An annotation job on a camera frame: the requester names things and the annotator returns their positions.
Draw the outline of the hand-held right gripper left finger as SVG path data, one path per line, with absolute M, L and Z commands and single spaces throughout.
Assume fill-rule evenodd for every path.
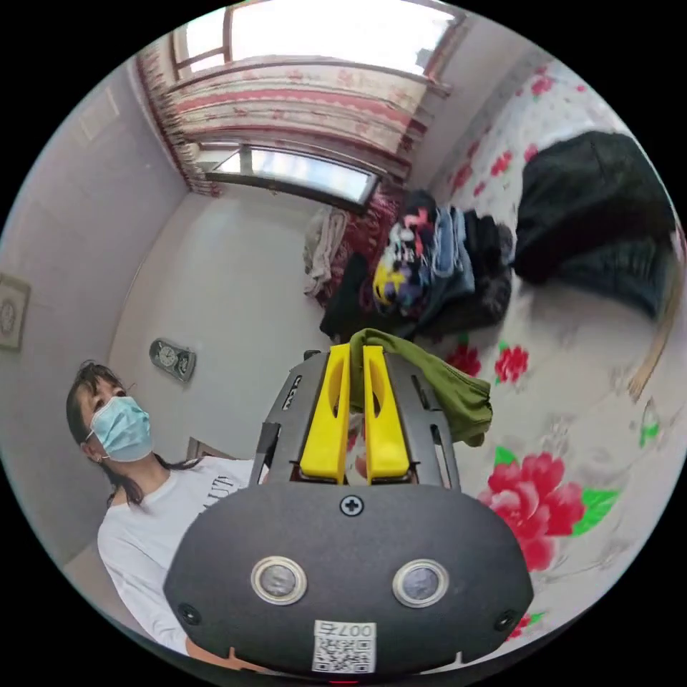
M 349 437 L 350 346 L 330 348 L 299 461 L 307 480 L 343 484 Z

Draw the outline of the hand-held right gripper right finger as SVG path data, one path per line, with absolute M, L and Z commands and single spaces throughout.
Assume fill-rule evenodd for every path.
M 382 347 L 363 347 L 363 370 L 367 481 L 403 480 L 409 454 Z

